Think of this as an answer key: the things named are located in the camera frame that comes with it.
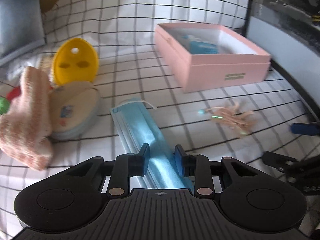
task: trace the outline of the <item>yellow plastic object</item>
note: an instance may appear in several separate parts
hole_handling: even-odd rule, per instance
[[[57,85],[72,81],[92,82],[98,71],[98,54],[87,41],[66,41],[53,58],[53,76]]]

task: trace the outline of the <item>mask ear loop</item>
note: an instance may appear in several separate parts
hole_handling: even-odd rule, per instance
[[[146,100],[133,100],[133,101],[122,101],[119,105],[117,105],[116,107],[120,107],[120,106],[124,106],[124,105],[127,105],[127,104],[131,104],[131,103],[140,103],[140,102],[143,102],[143,103],[146,103],[148,104],[149,106],[151,106],[153,109],[158,109],[156,106],[150,104],[149,102],[147,102]]]

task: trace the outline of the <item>white grid tablecloth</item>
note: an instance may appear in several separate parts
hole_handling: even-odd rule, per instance
[[[319,137],[289,132],[291,123],[307,119],[297,92],[273,69],[261,83],[185,94],[157,52],[156,24],[190,21],[237,29],[244,24],[246,7],[247,0],[59,0],[43,17],[48,44],[15,60],[8,76],[20,74],[25,65],[36,65],[41,55],[54,53],[67,39],[84,38],[100,58],[94,81],[102,97],[99,120],[80,138],[54,143],[55,156],[45,171],[33,171],[0,153],[0,239],[11,239],[21,230],[13,210],[20,190],[93,156],[108,161],[125,153],[109,109],[128,98],[142,98],[158,107],[149,111],[172,150],[181,144],[187,152],[210,160],[232,156],[279,178],[281,173],[262,163],[263,151],[299,160],[318,155]],[[5,96],[17,80],[2,83],[0,96]],[[198,114],[226,101],[240,102],[241,112],[255,111],[252,134],[238,139],[231,129]],[[315,200],[310,198],[310,206]],[[318,217],[309,208],[304,232],[311,232]]]

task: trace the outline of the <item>hole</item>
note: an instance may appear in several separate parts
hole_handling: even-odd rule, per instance
[[[231,165],[240,177],[256,176],[257,175],[255,172],[248,170],[246,167],[241,166],[239,163],[231,163]]]
[[[90,65],[89,62],[85,61],[85,60],[84,61],[80,61],[80,62],[77,63],[77,66],[81,67],[81,68],[82,67],[89,67],[89,65]]]
[[[79,49],[78,48],[72,48],[71,49],[71,53],[78,54],[79,53]]]
[[[70,64],[69,63],[61,63],[59,67],[60,68],[68,68],[68,67],[70,67]]]
[[[70,171],[67,173],[69,176],[77,176],[77,177],[84,177],[87,172],[92,167],[92,163],[86,163],[83,166],[77,168],[76,170]]]

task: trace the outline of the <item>beige string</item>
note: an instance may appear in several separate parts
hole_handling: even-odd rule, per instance
[[[240,104],[235,103],[234,106],[230,107],[212,107],[206,109],[205,112],[210,112],[212,114],[211,120],[227,125],[231,129],[235,129],[239,135],[244,136],[250,133],[251,127],[255,124],[255,121],[245,120],[253,111],[247,111],[242,114],[237,115]]]

